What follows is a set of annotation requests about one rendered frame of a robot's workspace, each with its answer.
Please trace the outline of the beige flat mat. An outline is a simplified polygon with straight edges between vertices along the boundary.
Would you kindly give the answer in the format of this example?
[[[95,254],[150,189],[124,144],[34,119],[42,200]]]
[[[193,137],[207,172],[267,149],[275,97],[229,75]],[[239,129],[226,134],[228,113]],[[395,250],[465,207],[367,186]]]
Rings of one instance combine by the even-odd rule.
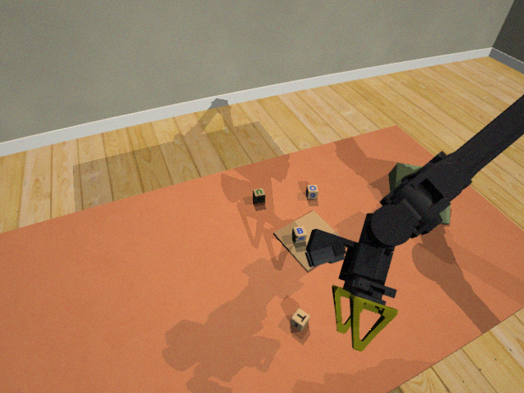
[[[305,231],[307,232],[307,238],[305,242],[294,242],[292,236],[292,229],[295,227],[304,226]],[[308,272],[314,267],[309,267],[308,261],[306,259],[305,252],[306,247],[309,241],[311,231],[313,229],[319,229],[327,233],[331,233],[340,237],[318,214],[314,211],[308,213],[307,215],[299,218],[298,220],[288,224],[287,226],[280,228],[278,231],[273,234],[278,238],[278,240],[291,252],[291,254],[298,260],[298,262],[305,268]]]

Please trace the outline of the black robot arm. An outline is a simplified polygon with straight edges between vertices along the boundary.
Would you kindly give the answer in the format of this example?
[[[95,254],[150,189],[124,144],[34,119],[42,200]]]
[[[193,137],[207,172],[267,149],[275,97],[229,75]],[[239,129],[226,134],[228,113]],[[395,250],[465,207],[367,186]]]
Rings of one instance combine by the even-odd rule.
[[[382,198],[382,207],[366,214],[359,242],[313,229],[305,252],[309,267],[344,260],[342,272],[373,281],[382,253],[377,247],[392,252],[410,238],[429,233],[443,221],[439,213],[471,179],[523,134],[524,94],[457,151],[447,157],[441,151],[404,176],[402,184]]]

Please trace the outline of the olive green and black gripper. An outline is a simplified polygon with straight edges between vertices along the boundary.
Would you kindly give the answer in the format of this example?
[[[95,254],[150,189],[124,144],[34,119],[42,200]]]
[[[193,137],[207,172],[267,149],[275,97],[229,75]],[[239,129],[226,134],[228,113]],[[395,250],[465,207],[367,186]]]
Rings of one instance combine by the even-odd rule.
[[[384,286],[393,252],[385,252],[385,249],[381,247],[377,248],[382,250],[373,279],[373,281],[377,283],[353,276],[352,274],[340,272],[339,279],[345,281],[343,288],[332,285],[337,331],[346,334],[351,327],[352,348],[358,351],[363,351],[373,338],[398,314],[397,309],[386,306],[386,301],[380,300],[382,295],[395,298],[397,291],[394,288]],[[342,323],[341,316],[342,296],[348,299],[350,296],[350,317],[344,324]],[[365,337],[360,340],[359,316],[364,309],[380,314],[381,317],[375,322]]]

